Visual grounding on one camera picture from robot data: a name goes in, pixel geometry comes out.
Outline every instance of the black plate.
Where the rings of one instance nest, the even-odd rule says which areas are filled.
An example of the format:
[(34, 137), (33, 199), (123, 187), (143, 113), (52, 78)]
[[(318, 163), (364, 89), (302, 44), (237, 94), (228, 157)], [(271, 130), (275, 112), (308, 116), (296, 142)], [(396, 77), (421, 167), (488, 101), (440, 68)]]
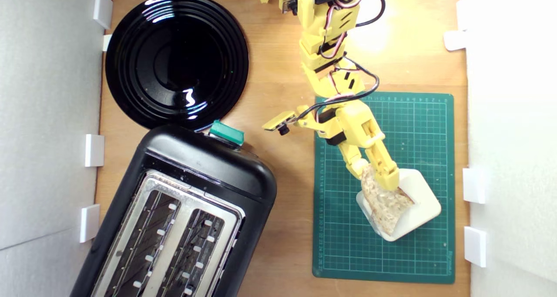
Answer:
[(106, 51), (110, 92), (146, 128), (207, 128), (238, 101), (247, 73), (242, 30), (212, 0), (147, 0), (120, 21)]

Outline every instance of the green cutting mat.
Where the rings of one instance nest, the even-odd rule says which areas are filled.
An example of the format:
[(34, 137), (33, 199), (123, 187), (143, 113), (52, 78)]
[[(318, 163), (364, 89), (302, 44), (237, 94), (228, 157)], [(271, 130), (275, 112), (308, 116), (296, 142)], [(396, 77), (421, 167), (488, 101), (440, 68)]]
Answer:
[(396, 242), (384, 241), (356, 203), (360, 181), (346, 170), (338, 148), (316, 136), (313, 273), (336, 279), (454, 283), (453, 97), (375, 92), (363, 100), (386, 135), (392, 159), (399, 168), (422, 172), (441, 214)]

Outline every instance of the wooden table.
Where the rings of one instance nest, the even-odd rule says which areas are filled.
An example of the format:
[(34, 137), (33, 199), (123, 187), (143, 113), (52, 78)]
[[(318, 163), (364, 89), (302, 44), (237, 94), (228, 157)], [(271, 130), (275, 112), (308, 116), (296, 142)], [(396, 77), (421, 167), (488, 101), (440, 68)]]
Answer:
[[(113, 0), (112, 28), (144, 0)], [(462, 201), (461, 169), (467, 165), (466, 64), (463, 52), (444, 49), (443, 32), (456, 28), (457, 0), (386, 0), (384, 17), (350, 32), (349, 56), (378, 74), (383, 91), (454, 95), (456, 150), (456, 282), (454, 285), (318, 279), (312, 275), (313, 137), (309, 130), (265, 132), (260, 126), (284, 110), (312, 104), (312, 89), (300, 69), (300, 24), (282, 15), (277, 0), (215, 0), (242, 25), (252, 61), (242, 98), (223, 122), (245, 132), (278, 181), (278, 195), (239, 296), (430, 297), (470, 295), (470, 266), (463, 255), (468, 206)], [(362, 9), (362, 20), (372, 17)], [(103, 79), (100, 134), (106, 136), (105, 166), (99, 168), (96, 202), (101, 215), (147, 132), (117, 107)]]

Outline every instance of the wire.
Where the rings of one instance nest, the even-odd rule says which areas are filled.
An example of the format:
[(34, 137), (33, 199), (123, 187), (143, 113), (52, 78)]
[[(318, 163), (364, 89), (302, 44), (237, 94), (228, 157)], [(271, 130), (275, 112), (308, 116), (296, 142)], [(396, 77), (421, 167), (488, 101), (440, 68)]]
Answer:
[(362, 27), (362, 26), (365, 26), (365, 25), (370, 25), (371, 23), (376, 22), (378, 19), (380, 19), (382, 17), (383, 13), (385, 12), (385, 0), (380, 0), (380, 1), (381, 1), (381, 10), (379, 11), (379, 14), (377, 14), (376, 17), (374, 17), (374, 18), (372, 18), (368, 21), (364, 21), (364, 23), (356, 24), (356, 27)]
[(338, 5), (339, 7), (342, 7), (343, 9), (351, 9), (352, 7), (356, 7), (358, 4), (360, 4), (361, 1), (362, 0), (358, 0), (352, 3), (347, 3), (343, 0), (335, 0), (335, 4)]
[(361, 65), (359, 65), (358, 63), (356, 63), (355, 61), (352, 61), (351, 59), (349, 59), (348, 57), (346, 57), (346, 55), (343, 57), (344, 59), (347, 59), (348, 61), (352, 62), (356, 68), (364, 71), (364, 73), (366, 73), (367, 75), (373, 77), (375, 79), (375, 83), (373, 84), (372, 88), (362, 94), (355, 94), (353, 96), (348, 96), (348, 97), (339, 97), (333, 100), (329, 100), (329, 101), (324, 101), (324, 102), (320, 102), (320, 103), (315, 103), (314, 105), (312, 105), (311, 107), (309, 107), (307, 110), (305, 110), (304, 112), (302, 112), (300, 115), (298, 115), (298, 117), (293, 118), (292, 120), (290, 120), (290, 123), (294, 123), (297, 120), (300, 120), (301, 118), (304, 118), (306, 115), (308, 115), (310, 112), (312, 112), (313, 110), (317, 109), (317, 111), (319, 111), (320, 108), (324, 107), (324, 106), (328, 106), (328, 105), (334, 105), (337, 103), (343, 103), (343, 102), (348, 102), (348, 101), (353, 101), (353, 100), (357, 100), (357, 99), (361, 99), (364, 97), (369, 96), (370, 94), (372, 94), (374, 91), (377, 90), (377, 88), (379, 87), (379, 77), (377, 77), (377, 75), (373, 74), (372, 72), (368, 71), (367, 69), (365, 69), (364, 67), (362, 67)]

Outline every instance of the small white plate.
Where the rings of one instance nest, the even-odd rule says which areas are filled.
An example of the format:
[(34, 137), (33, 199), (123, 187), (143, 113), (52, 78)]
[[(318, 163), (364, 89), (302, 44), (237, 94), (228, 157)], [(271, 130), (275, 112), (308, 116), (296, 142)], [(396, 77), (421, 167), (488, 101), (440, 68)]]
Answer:
[(412, 199), (414, 205), (402, 214), (396, 223), (393, 234), (390, 236), (385, 232), (380, 231), (373, 223), (371, 217), (372, 209), (370, 208), (366, 198), (364, 198), (364, 193), (360, 191), (356, 195), (356, 202), (358, 202), (358, 205), (360, 205), (360, 208), (364, 212), (366, 218), (368, 218), (373, 230), (384, 240), (390, 242), (412, 232), (441, 213), (439, 200), (437, 200), (425, 178), (418, 170), (400, 169), (399, 178), (400, 180), (398, 186), (410, 197), (410, 199)]

